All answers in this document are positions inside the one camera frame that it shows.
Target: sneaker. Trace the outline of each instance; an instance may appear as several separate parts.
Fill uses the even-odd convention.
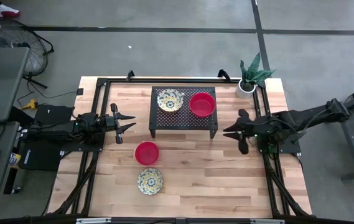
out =
[[[13,9],[6,5],[0,5],[0,18],[2,17],[18,17],[20,16],[21,12],[19,10]]]

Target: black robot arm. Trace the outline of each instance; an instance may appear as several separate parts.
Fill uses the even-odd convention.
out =
[[[343,122],[350,117],[344,104],[332,99],[326,105],[304,111],[281,111],[270,116],[260,116],[250,120],[246,110],[239,110],[236,123],[224,129],[224,136],[239,141],[239,150],[242,154],[248,153],[246,138],[259,137],[270,146],[278,146],[289,140],[297,142],[306,129],[324,122]]]
[[[123,143],[123,134],[135,123],[120,126],[119,120],[133,119],[133,116],[122,115],[117,105],[110,104],[113,116],[108,114],[98,116],[95,113],[79,114],[76,120],[64,124],[32,125],[24,136],[25,141],[39,141],[45,139],[69,147],[82,148],[85,146],[99,146],[103,134],[109,131],[116,132],[116,143]]]

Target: gray floor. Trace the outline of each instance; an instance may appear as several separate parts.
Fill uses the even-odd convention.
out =
[[[30,25],[95,27],[255,28],[249,0],[7,0]],[[354,0],[258,0],[264,29],[354,30]],[[39,32],[55,46],[48,69],[37,80],[53,96],[77,88],[82,75],[214,76],[224,68],[240,75],[239,61],[259,52],[256,34]],[[354,36],[266,35],[269,64],[282,78],[290,109],[303,110],[354,92]],[[19,96],[27,93],[22,83]],[[75,96],[40,103],[68,105]],[[354,220],[354,171],[340,125],[311,128],[300,140],[314,215]],[[0,218],[40,215],[54,179],[27,172],[24,190],[0,195]]]

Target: decorative plate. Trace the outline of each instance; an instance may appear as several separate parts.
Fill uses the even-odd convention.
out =
[[[179,110],[184,103],[184,94],[175,89],[165,89],[157,96],[157,104],[166,112]]]
[[[138,189],[146,195],[154,195],[163,187],[163,175],[158,169],[144,169],[138,176]]]

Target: wooden tabletop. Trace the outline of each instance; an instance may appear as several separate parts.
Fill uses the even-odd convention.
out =
[[[84,94],[76,98],[75,114],[90,112],[97,78],[82,77],[79,88],[84,88]],[[152,139],[149,111],[153,85],[215,86],[218,132],[214,139],[210,140],[208,131],[172,130],[157,130],[156,138]],[[242,155],[237,141],[222,136],[222,130],[236,121],[238,109],[246,109],[250,118],[255,119],[253,99],[237,98],[235,88],[234,84],[112,84],[108,103],[116,103],[121,114],[136,117],[122,124],[137,124],[125,132],[123,144],[115,143],[114,133],[106,134],[96,169],[90,216],[271,217],[263,158],[255,140],[250,140],[253,145],[249,143],[249,154]],[[266,88],[271,112],[287,110],[281,79],[268,78]],[[143,141],[153,141],[160,148],[159,160],[151,167],[162,172],[164,186],[151,196],[142,194],[137,187],[138,174],[146,167],[135,160],[134,150]],[[76,185],[81,156],[79,152],[72,152],[62,159],[49,212],[56,210]],[[292,155],[282,154],[280,158],[287,189],[300,206],[311,213],[299,162]],[[280,193],[275,192],[282,211]],[[80,209],[83,200],[84,197],[80,200]]]

